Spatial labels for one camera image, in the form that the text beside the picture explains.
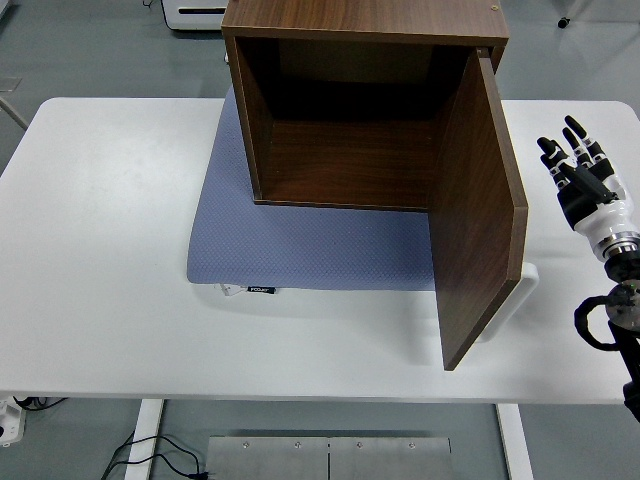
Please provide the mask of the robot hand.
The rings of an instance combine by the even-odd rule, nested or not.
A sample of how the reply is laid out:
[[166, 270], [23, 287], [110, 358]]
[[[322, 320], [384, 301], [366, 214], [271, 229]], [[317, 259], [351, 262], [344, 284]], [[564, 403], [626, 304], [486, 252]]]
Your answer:
[[572, 230], [584, 236], [600, 261], [639, 250], [639, 228], [632, 222], [634, 202], [600, 144], [573, 117], [562, 134], [571, 147], [540, 137], [541, 162], [557, 188], [557, 200]]

